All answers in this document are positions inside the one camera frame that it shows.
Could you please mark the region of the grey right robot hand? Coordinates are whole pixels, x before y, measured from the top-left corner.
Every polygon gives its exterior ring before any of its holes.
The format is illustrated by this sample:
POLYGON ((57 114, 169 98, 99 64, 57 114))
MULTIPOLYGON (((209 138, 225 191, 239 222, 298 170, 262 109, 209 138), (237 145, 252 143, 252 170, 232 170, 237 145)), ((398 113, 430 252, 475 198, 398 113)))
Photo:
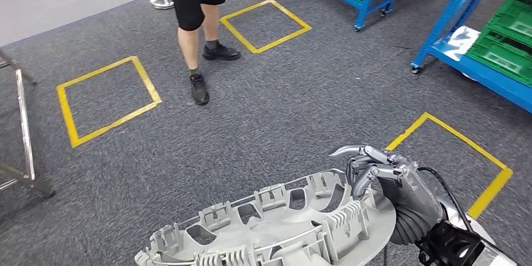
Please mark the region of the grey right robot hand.
POLYGON ((417 167, 407 158, 370 145, 345 145, 330 150, 327 155, 344 160, 346 181, 354 200, 362 199, 374 180, 378 180, 385 197, 396 208, 412 212, 429 226, 443 216, 435 195, 417 174, 417 167))

